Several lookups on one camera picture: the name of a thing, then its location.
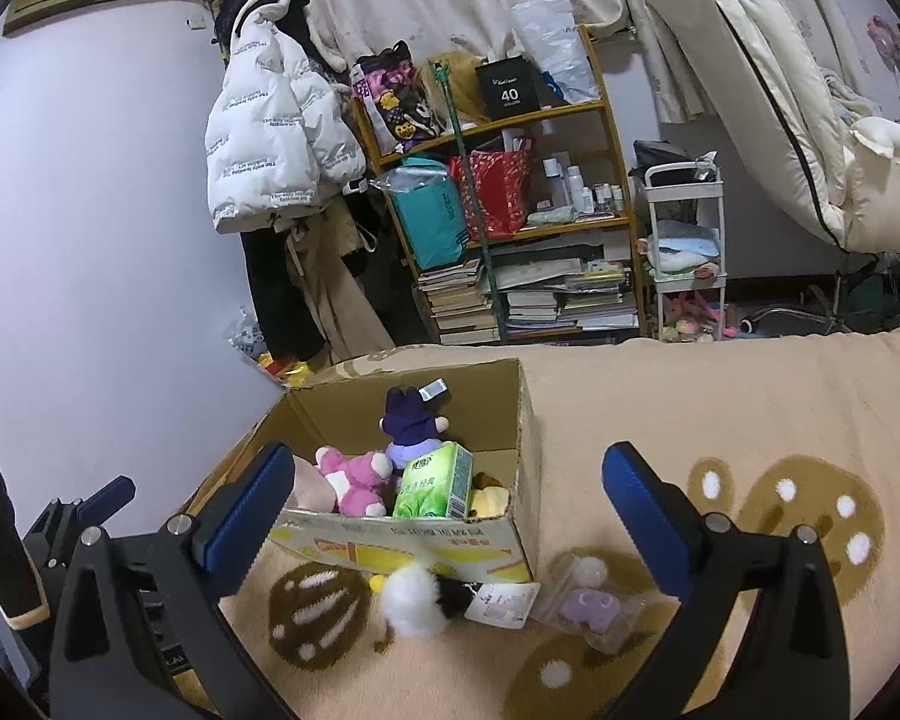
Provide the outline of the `pink plush bear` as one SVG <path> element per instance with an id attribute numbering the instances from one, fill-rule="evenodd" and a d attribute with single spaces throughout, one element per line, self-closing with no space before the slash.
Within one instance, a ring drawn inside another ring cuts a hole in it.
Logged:
<path id="1" fill-rule="evenodd" d="M 336 496 L 336 511 L 343 517 L 385 517 L 385 491 L 395 466 L 383 452 L 346 457 L 323 445 L 315 452 L 315 465 Z"/>

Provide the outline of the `green tissue pack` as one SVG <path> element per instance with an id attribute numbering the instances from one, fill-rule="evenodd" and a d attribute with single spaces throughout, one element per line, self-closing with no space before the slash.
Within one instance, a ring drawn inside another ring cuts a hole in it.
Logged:
<path id="1" fill-rule="evenodd" d="M 411 461 L 401 477 L 393 515 L 398 518 L 464 520 L 470 504 L 473 456 L 463 445 L 442 442 Z"/>

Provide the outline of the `purple dark-eared plush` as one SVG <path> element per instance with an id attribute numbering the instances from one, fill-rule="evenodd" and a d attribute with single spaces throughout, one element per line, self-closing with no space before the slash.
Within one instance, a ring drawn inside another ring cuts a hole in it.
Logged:
<path id="1" fill-rule="evenodd" d="M 425 387 L 393 387 L 386 392 L 380 429 L 390 437 L 385 455 L 397 472 L 442 445 L 450 421 L 437 413 L 436 401 L 445 392 L 442 379 Z"/>

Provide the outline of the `pink swirl roll pillow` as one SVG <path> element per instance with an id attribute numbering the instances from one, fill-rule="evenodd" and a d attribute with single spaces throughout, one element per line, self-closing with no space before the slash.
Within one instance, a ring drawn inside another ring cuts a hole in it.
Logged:
<path id="1" fill-rule="evenodd" d="M 294 457 L 294 483 L 286 499 L 286 507 L 294 511 L 333 514 L 336 511 L 336 493 L 317 466 L 301 457 Z"/>

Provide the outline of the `white fluffy pompom toy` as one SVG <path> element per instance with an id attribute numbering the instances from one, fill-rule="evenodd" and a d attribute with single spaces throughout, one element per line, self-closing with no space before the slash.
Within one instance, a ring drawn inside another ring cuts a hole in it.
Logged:
<path id="1" fill-rule="evenodd" d="M 455 619 L 488 628 L 525 628 L 541 585 L 538 582 L 461 582 L 417 562 L 390 575 L 374 575 L 386 627 L 397 637 L 436 637 Z"/>

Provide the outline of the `plastic bag with toys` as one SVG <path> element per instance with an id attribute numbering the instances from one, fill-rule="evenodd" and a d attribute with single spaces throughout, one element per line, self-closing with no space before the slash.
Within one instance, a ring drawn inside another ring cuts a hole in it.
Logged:
<path id="1" fill-rule="evenodd" d="M 247 309 L 242 305 L 238 309 L 237 317 L 224 328 L 222 338 L 230 348 L 238 351 L 245 361 L 251 362 L 258 371 L 266 374 L 272 382 L 279 383 L 281 387 L 302 387 L 312 379 L 312 369 L 306 362 L 295 359 L 279 361 L 271 354 L 253 309 Z"/>

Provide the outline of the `open cardboard box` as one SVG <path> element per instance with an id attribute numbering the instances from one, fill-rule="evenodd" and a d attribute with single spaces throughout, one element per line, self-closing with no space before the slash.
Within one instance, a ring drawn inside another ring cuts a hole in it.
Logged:
<path id="1" fill-rule="evenodd" d="M 372 574 L 419 562 L 463 582 L 532 580 L 541 470 L 516 359 L 292 388 L 212 470 L 188 512 L 268 442 L 333 489 L 326 505 L 286 500 L 269 530 L 284 550 Z"/>

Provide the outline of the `beige hanging coat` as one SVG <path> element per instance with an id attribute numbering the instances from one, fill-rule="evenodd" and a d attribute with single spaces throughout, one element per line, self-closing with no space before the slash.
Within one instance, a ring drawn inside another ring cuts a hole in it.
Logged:
<path id="1" fill-rule="evenodd" d="M 331 362 L 380 353 L 393 346 L 344 257 L 365 254 L 364 241 L 341 199 L 297 218 L 286 242 L 292 273 L 328 346 Z"/>

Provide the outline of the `stack of books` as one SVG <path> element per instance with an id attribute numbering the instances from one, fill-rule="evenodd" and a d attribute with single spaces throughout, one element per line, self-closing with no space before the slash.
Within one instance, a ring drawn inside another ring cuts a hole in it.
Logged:
<path id="1" fill-rule="evenodd" d="M 500 340 L 481 260 L 426 271 L 418 279 L 418 288 L 440 344 L 475 346 Z"/>

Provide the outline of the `white rolling cart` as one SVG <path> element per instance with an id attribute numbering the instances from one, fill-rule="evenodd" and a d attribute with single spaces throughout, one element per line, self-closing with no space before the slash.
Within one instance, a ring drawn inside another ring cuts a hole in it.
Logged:
<path id="1" fill-rule="evenodd" d="M 727 336 L 727 215 L 717 153 L 657 164 L 637 177 L 649 212 L 642 254 L 665 343 Z"/>

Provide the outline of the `cream massage chair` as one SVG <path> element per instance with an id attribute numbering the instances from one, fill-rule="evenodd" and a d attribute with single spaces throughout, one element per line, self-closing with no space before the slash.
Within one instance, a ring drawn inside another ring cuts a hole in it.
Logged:
<path id="1" fill-rule="evenodd" d="M 647 2 L 779 208 L 848 252 L 900 254 L 900 124 L 837 114 L 782 0 Z"/>

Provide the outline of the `wooden shelf unit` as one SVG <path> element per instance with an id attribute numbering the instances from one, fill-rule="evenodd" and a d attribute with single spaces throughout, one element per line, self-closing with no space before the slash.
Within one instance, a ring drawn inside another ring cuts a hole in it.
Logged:
<path id="1" fill-rule="evenodd" d="M 528 57 L 398 44 L 354 70 L 372 184 L 430 338 L 450 346 L 608 341 L 647 330 L 621 138 L 595 39 L 571 34 L 575 93 Z"/>

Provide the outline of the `white puffer jacket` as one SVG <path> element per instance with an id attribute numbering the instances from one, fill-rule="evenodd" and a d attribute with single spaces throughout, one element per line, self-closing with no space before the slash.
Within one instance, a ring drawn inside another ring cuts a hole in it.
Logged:
<path id="1" fill-rule="evenodd" d="M 205 133 L 208 208 L 219 234 L 283 227 L 325 210 L 365 172 L 340 87 L 279 23 L 304 0 L 247 0 Z"/>

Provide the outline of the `teal bag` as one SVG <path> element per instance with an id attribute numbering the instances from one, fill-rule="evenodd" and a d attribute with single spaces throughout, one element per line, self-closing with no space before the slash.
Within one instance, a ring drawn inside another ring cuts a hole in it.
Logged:
<path id="1" fill-rule="evenodd" d="M 463 257 L 468 229 L 457 183 L 447 164 L 406 158 L 384 172 L 375 187 L 390 197 L 419 270 L 455 265 Z"/>

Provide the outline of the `red gift bag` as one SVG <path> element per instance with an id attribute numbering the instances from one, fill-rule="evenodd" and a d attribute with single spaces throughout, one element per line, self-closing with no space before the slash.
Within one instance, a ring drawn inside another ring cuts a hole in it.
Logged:
<path id="1" fill-rule="evenodd" d="M 487 239 L 511 238 L 525 226 L 526 200 L 532 180 L 532 153 L 521 151 L 471 151 L 479 204 L 486 218 Z M 450 160 L 450 176 L 458 185 L 461 208 L 470 238 L 478 238 L 475 218 L 468 206 L 468 192 L 461 172 L 460 156 Z"/>

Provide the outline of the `colourful anime bag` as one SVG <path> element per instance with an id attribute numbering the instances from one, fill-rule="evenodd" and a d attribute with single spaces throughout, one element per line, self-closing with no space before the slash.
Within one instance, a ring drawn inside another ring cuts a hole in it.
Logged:
<path id="1" fill-rule="evenodd" d="M 430 109 L 413 55 L 404 41 L 379 54 L 359 57 L 351 67 L 351 88 L 362 104 L 382 156 L 406 153 L 442 135 L 443 128 Z"/>

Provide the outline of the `black box marked 40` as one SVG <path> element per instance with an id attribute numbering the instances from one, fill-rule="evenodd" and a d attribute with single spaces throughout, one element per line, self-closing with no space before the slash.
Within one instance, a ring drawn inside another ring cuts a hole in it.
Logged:
<path id="1" fill-rule="evenodd" d="M 482 64 L 476 68 L 476 80 L 484 109 L 493 121 L 539 109 L 533 67 L 525 57 Z"/>

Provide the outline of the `green pole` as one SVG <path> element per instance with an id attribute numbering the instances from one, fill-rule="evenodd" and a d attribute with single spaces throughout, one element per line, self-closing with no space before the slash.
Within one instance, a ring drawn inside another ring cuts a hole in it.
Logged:
<path id="1" fill-rule="evenodd" d="M 457 145 L 458 156 L 460 156 L 461 172 L 463 172 L 464 185 L 468 192 L 468 206 L 471 208 L 471 215 L 475 218 L 476 227 L 478 228 L 479 250 L 481 250 L 482 265 L 486 270 L 487 286 L 491 291 L 491 304 L 493 305 L 494 319 L 497 323 L 497 331 L 499 332 L 499 343 L 505 344 L 509 341 L 507 335 L 507 320 L 505 320 L 504 302 L 500 295 L 499 283 L 497 282 L 496 267 L 493 262 L 493 254 L 489 250 L 489 239 L 487 239 L 486 218 L 479 204 L 478 188 L 476 187 L 475 174 L 471 167 L 470 153 L 466 149 L 464 143 L 463 127 L 458 117 L 458 109 L 453 98 L 452 87 L 450 86 L 450 67 L 445 62 L 430 62 L 430 70 L 434 75 L 440 93 L 443 96 L 443 102 L 447 107 L 448 122 L 452 126 L 453 138 Z"/>

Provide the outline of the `bagged purple plush keychain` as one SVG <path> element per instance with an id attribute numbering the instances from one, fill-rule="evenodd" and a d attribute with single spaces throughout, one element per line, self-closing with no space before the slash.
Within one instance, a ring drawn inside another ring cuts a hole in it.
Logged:
<path id="1" fill-rule="evenodd" d="M 644 606 L 644 595 L 617 582 L 605 559 L 567 554 L 541 583 L 532 618 L 582 637 L 603 655 L 619 655 Z"/>

